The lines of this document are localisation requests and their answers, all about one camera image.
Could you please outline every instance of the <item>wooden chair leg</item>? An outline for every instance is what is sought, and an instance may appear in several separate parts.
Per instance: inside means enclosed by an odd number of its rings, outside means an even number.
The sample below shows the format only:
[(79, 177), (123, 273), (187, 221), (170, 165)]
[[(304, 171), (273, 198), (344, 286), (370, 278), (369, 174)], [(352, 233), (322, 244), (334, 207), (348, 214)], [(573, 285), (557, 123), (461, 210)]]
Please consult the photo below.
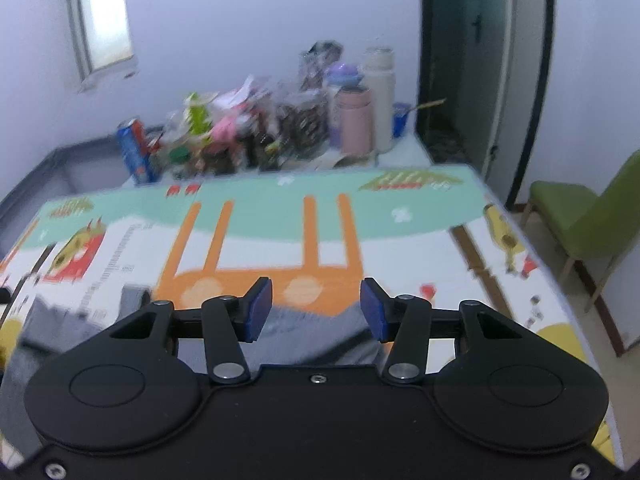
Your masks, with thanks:
[(575, 263), (575, 258), (572, 258), (571, 256), (569, 256), (566, 260), (566, 263), (564, 264), (564, 269), (562, 269), (562, 272), (558, 277), (559, 285), (562, 285), (564, 283), (564, 280), (567, 279), (567, 277), (569, 276), (569, 272), (571, 272), (571, 270), (574, 268), (574, 263)]
[(591, 310), (591, 307), (593, 307), (593, 305), (596, 303), (596, 300), (604, 290), (604, 287), (607, 285), (609, 278), (616, 270), (616, 267), (618, 266), (618, 263), (621, 259), (621, 255), (617, 254), (609, 261), (609, 265), (607, 265), (607, 268), (604, 270), (604, 274), (602, 275), (602, 278), (600, 279), (596, 290), (593, 292), (593, 295), (589, 298), (589, 301), (587, 301), (587, 305), (584, 307), (585, 314), (588, 313)]
[(531, 216), (531, 212), (533, 211), (533, 202), (529, 200), (527, 202), (527, 206), (524, 208), (524, 212), (522, 213), (522, 218), (520, 219), (520, 228), (524, 229), (524, 226), (527, 225), (527, 220)]

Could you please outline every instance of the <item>pink thermos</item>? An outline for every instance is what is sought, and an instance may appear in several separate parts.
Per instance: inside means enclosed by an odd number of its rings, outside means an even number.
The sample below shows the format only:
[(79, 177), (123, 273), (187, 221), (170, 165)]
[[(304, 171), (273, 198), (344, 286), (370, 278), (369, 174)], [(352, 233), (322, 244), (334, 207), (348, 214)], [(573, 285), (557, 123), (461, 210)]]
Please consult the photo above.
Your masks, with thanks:
[(336, 97), (340, 109), (342, 152), (367, 155), (373, 150), (373, 105), (364, 86), (345, 86)]

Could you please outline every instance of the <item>window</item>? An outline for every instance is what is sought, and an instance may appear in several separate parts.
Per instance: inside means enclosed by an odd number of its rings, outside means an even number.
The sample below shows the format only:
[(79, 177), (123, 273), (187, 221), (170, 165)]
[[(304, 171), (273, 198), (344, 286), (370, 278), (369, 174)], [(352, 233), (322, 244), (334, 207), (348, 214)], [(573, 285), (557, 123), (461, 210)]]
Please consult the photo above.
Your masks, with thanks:
[(132, 60), (125, 0), (66, 0), (82, 81)]

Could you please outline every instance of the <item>blue cup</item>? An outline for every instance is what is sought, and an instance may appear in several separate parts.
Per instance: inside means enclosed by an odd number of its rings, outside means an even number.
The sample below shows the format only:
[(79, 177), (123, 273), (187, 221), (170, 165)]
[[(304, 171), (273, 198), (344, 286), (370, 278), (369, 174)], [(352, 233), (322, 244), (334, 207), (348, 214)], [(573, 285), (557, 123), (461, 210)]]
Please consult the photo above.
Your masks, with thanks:
[(394, 103), (394, 138), (402, 137), (412, 106), (407, 103)]

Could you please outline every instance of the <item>chair backrest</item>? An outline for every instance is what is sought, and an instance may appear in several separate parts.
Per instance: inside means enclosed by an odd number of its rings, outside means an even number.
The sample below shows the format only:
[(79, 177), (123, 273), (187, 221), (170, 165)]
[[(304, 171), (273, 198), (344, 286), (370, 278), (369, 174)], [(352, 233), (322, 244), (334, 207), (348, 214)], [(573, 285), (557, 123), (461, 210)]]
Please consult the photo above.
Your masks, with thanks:
[(585, 248), (583, 258), (625, 251), (640, 231), (640, 150), (625, 162), (593, 206), (571, 226), (569, 236)]

